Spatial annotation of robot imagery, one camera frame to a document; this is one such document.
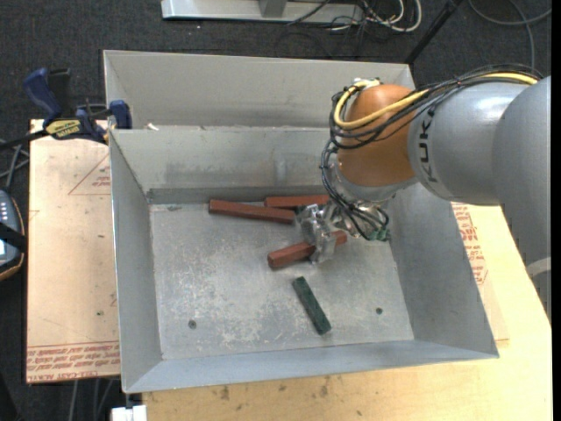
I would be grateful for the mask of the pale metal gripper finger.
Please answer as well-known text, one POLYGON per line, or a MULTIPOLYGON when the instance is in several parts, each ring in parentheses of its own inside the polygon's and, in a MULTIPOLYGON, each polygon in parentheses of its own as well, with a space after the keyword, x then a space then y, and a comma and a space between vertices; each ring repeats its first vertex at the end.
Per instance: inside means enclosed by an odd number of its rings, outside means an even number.
POLYGON ((322 237, 321 211, 318 207, 304 207, 296 214, 304 240, 317 246, 322 237))
POLYGON ((337 237, 328 228, 320 225, 314 225, 309 239, 311 245, 315 248, 315 251, 310 256, 310 260, 312 262, 322 263, 333 256, 337 243, 337 237))

